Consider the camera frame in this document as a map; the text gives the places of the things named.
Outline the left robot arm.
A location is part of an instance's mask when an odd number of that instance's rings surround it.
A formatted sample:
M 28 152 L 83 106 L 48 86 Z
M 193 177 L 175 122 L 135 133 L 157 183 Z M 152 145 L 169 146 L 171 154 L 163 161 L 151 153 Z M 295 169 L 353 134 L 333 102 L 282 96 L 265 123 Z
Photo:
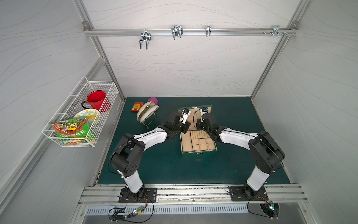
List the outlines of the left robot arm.
M 145 185 L 139 177 L 138 168 L 144 152 L 157 144 L 173 139 L 177 133 L 187 133 L 191 123 L 187 121 L 190 110 L 172 111 L 168 119 L 154 130 L 139 135 L 125 134 L 112 153 L 109 164 L 126 183 L 128 193 L 141 198 Z

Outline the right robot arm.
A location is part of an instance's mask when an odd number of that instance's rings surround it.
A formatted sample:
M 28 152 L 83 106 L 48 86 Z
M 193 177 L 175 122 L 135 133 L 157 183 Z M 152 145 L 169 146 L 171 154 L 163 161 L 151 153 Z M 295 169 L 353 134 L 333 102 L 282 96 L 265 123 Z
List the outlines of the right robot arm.
M 255 167 L 242 190 L 247 199 L 253 198 L 276 168 L 283 165 L 285 154 L 266 131 L 247 133 L 220 126 L 211 113 L 203 114 L 195 126 L 198 131 L 205 131 L 214 141 L 242 147 L 251 152 Z

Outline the cream plate front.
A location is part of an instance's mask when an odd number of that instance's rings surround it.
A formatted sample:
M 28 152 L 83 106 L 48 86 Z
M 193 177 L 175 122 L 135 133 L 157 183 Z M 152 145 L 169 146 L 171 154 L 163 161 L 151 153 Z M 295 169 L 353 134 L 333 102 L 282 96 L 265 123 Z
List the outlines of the cream plate front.
M 146 121 L 148 118 L 150 118 L 157 110 L 158 110 L 159 106 L 158 105 L 154 105 L 152 107 L 150 107 L 147 111 L 145 111 L 144 113 L 142 113 L 142 116 L 140 118 L 140 123 L 143 123 L 144 121 Z

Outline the pink ball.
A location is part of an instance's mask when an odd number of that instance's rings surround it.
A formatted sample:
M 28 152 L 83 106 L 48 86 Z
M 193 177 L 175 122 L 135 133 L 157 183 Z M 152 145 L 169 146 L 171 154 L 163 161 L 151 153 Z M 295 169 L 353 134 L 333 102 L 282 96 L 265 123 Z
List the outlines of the pink ball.
M 155 105 L 158 104 L 158 99 L 156 97 L 151 97 L 148 99 L 148 102 L 153 102 Z

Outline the red snack packet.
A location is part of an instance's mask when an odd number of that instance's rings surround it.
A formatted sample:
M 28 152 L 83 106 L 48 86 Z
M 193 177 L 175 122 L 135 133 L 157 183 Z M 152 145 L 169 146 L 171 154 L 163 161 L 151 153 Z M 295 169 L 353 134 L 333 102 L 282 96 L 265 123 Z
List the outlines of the red snack packet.
M 143 105 L 144 105 L 144 103 L 142 103 L 142 102 L 135 102 L 131 109 L 131 112 L 139 111 Z

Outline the red mug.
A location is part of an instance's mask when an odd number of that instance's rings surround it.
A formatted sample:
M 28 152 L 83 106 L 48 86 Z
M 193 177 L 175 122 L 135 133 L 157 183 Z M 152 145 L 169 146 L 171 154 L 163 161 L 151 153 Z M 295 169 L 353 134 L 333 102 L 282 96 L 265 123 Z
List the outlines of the red mug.
M 102 112 L 107 112 L 111 108 L 111 103 L 107 98 L 105 91 L 96 90 L 91 92 L 85 101 L 81 103 L 84 109 L 96 109 Z

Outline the patterned plate in basket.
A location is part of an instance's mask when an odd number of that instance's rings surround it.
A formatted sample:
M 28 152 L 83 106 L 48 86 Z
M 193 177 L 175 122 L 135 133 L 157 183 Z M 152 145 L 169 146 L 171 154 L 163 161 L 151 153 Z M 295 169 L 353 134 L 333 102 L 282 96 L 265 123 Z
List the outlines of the patterned plate in basket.
M 97 109 L 84 109 L 74 116 L 74 119 L 87 119 L 87 124 L 92 126 L 94 122 L 100 119 L 100 112 Z

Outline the metal loop hook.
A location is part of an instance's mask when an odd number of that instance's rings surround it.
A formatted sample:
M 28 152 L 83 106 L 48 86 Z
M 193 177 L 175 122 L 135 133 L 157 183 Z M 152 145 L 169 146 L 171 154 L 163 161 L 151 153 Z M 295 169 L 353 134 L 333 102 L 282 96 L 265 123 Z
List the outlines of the metal loop hook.
M 177 37 L 182 38 L 184 33 L 183 27 L 181 25 L 176 25 L 171 28 L 173 39 L 175 40 Z

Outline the small metal hook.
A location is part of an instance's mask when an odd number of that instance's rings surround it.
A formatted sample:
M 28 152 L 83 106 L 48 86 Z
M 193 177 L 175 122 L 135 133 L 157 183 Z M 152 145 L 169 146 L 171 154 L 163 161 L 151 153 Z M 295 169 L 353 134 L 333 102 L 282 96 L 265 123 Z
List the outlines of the small metal hook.
M 206 26 L 206 37 L 209 37 L 211 35 L 211 26 Z

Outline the metal double hook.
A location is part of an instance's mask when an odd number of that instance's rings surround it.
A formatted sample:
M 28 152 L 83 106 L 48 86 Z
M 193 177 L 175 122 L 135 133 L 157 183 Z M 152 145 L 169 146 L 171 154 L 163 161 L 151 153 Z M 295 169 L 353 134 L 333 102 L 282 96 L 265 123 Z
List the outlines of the metal double hook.
M 152 40 L 152 35 L 149 32 L 144 31 L 143 33 L 141 33 L 141 39 L 139 40 L 140 49 L 142 49 L 143 44 L 145 44 L 145 48 L 146 48 L 146 50 L 148 50 L 149 42 L 151 40 Z

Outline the green snack bag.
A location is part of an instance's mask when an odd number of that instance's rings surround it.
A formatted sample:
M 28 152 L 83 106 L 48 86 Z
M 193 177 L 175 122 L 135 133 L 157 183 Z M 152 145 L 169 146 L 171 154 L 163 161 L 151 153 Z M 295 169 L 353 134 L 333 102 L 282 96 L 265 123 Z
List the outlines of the green snack bag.
M 87 118 L 62 120 L 49 123 L 60 138 L 85 137 L 90 131 Z

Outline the left black mount plate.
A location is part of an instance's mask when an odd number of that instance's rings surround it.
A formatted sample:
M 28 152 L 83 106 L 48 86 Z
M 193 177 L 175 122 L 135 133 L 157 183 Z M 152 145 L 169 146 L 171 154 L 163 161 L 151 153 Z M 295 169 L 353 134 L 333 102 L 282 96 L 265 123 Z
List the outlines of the left black mount plate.
M 118 202 L 119 203 L 144 203 L 156 202 L 157 188 L 142 187 L 137 193 L 131 192 L 127 187 L 122 188 Z

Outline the black mount plate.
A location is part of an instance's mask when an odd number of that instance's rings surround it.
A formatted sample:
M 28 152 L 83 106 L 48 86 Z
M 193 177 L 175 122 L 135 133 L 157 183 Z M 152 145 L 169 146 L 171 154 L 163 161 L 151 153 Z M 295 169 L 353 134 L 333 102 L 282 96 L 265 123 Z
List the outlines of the black mount plate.
M 142 187 L 137 193 L 131 192 L 127 187 L 122 188 L 118 202 L 119 203 L 144 203 L 156 202 L 157 188 Z
M 264 187 L 253 191 L 248 186 L 231 186 L 226 188 L 227 193 L 233 202 L 268 201 L 268 195 Z

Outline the right black mount plate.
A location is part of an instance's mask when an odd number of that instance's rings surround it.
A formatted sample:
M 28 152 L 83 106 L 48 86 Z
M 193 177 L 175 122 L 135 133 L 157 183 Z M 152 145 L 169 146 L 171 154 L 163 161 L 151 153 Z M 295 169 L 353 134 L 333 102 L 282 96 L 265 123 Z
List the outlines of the right black mount plate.
M 268 201 L 268 195 L 264 187 L 253 191 L 248 186 L 231 186 L 226 188 L 227 193 L 233 202 Z

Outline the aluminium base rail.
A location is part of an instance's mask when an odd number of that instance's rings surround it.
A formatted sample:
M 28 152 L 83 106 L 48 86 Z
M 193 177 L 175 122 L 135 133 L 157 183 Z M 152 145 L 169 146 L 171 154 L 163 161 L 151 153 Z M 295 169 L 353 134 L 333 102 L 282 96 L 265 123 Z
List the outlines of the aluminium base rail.
M 171 204 L 224 204 L 234 201 L 228 184 L 148 184 L 157 188 L 155 205 Z M 117 205 L 123 184 L 100 184 L 85 187 L 78 206 Z M 299 184 L 267 184 L 265 193 L 270 201 L 276 203 L 308 203 L 309 200 Z

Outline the aluminium top rail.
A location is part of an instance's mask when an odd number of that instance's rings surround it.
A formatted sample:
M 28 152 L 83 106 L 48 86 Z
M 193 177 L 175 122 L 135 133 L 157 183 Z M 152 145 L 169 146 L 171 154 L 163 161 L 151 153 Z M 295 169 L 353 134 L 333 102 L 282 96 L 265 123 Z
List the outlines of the aluminium top rail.
M 214 29 L 211 28 L 210 36 L 270 36 L 263 35 L 263 32 L 271 32 L 273 28 L 268 29 Z M 169 37 L 172 36 L 171 29 L 92 29 L 84 31 L 86 36 L 93 37 L 141 37 L 141 33 L 144 31 L 149 32 L 152 37 Z M 187 36 L 206 36 L 206 28 L 200 29 L 186 29 L 183 28 L 182 37 Z M 297 29 L 284 29 L 280 28 L 280 31 L 287 32 L 288 35 L 297 35 L 299 30 Z

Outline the metal bracket hook right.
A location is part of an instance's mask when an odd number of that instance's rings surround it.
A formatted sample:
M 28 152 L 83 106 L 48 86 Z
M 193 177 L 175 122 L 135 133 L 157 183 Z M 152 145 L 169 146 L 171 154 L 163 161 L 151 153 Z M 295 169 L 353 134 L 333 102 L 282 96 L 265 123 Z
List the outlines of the metal bracket hook right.
M 263 32 L 263 35 L 270 35 L 272 37 L 274 36 L 285 36 L 285 35 L 288 35 L 287 32 L 284 32 L 284 31 L 280 31 L 280 26 L 276 26 L 273 28 L 273 30 L 271 32 Z

